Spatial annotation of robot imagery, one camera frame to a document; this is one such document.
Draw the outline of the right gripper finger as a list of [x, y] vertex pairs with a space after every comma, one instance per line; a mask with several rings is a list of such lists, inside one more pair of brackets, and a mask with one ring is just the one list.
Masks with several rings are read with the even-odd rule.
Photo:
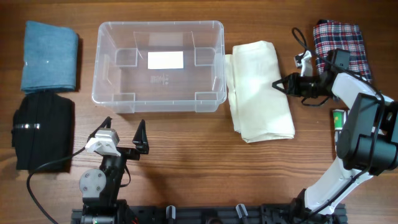
[[285, 90], [283, 84], [281, 83], [273, 83], [272, 87], [276, 90], [279, 90], [280, 92], [282, 92], [285, 95], [288, 95], [287, 91]]
[[289, 84], [291, 75], [287, 75], [284, 78], [280, 78], [272, 83], [273, 86], [286, 86]]

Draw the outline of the cream cloth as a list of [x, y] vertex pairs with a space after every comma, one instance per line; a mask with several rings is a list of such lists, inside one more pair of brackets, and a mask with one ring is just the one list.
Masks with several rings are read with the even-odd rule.
[[235, 45], [225, 55], [225, 69], [233, 126], [243, 141], [294, 138], [287, 97], [272, 87], [281, 78], [274, 45], [264, 40]]

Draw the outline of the white printed cloth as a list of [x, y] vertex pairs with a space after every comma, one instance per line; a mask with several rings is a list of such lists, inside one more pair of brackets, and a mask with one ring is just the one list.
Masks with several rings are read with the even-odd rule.
[[335, 131], [335, 152], [337, 152], [337, 143], [340, 133], [343, 130], [343, 125], [348, 117], [349, 110], [333, 110], [333, 123]]

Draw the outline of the plaid cloth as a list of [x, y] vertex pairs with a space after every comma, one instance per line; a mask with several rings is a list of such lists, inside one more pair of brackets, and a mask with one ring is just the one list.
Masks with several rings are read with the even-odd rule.
[[313, 39], [315, 52], [323, 58], [327, 58], [328, 52], [334, 49], [349, 51], [349, 70], [362, 74], [367, 81], [372, 80], [359, 25], [319, 20], [313, 28]]

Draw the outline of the clear plastic storage container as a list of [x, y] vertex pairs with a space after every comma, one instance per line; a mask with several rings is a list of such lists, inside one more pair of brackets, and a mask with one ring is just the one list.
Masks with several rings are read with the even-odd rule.
[[104, 22], [91, 99], [114, 113], [211, 113], [227, 98], [220, 21]]

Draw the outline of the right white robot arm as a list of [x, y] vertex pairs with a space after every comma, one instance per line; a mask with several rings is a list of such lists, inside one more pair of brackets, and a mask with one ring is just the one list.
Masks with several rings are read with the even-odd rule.
[[350, 52], [328, 52], [323, 73], [292, 73], [272, 87], [303, 100], [339, 98], [349, 109], [337, 129], [336, 159], [320, 179], [292, 200], [290, 223], [338, 223], [335, 210], [358, 185], [397, 168], [397, 102], [382, 95], [357, 72], [348, 70]]

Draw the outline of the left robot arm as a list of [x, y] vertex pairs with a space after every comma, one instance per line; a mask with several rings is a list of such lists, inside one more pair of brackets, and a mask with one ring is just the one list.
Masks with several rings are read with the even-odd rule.
[[142, 154], [149, 153], [146, 122], [141, 120], [133, 137], [134, 147], [119, 147], [119, 136], [111, 128], [111, 118], [89, 135], [84, 149], [102, 156], [97, 169], [83, 173], [79, 181], [83, 208], [72, 211], [72, 223], [138, 223], [139, 219], [129, 208], [126, 200], [119, 200], [119, 189], [124, 173], [129, 173], [126, 162], [138, 161]]

